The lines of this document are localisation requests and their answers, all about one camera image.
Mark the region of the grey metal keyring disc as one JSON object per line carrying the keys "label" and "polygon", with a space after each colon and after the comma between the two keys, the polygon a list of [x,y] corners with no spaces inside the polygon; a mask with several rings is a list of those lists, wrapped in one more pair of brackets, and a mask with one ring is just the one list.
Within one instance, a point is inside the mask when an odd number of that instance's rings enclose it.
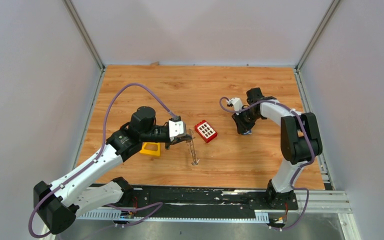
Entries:
{"label": "grey metal keyring disc", "polygon": [[196,149],[195,149],[195,145],[194,145],[194,139],[195,139],[195,137],[188,144],[189,144],[189,151],[190,151],[190,154],[192,157],[192,163],[191,164],[193,166],[196,166],[199,164],[200,159],[197,157],[197,153],[196,153]]}

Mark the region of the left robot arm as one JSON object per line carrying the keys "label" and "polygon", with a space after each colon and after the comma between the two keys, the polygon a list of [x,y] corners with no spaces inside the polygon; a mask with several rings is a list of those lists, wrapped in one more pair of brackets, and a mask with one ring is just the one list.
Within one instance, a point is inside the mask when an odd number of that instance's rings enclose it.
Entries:
{"label": "left robot arm", "polygon": [[139,153],[144,143],[164,143],[169,149],[192,139],[180,117],[157,125],[156,111],[149,106],[139,107],[130,121],[105,138],[103,146],[85,162],[49,184],[40,181],[33,187],[29,223],[38,215],[48,233],[58,235],[91,210],[115,203],[129,206],[133,201],[133,187],[122,177],[92,190],[88,188],[103,174]]}

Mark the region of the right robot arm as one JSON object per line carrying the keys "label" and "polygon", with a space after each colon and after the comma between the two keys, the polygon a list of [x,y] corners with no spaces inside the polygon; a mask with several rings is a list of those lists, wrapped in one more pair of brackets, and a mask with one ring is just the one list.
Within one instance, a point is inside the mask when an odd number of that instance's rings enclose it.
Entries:
{"label": "right robot arm", "polygon": [[269,180],[263,201],[272,209],[285,207],[294,198],[295,183],[302,170],[323,151],[317,118],[301,113],[273,96],[264,96],[259,87],[246,93],[246,104],[237,97],[226,101],[233,108],[232,119],[240,135],[250,135],[256,121],[271,120],[280,127],[281,165]]}

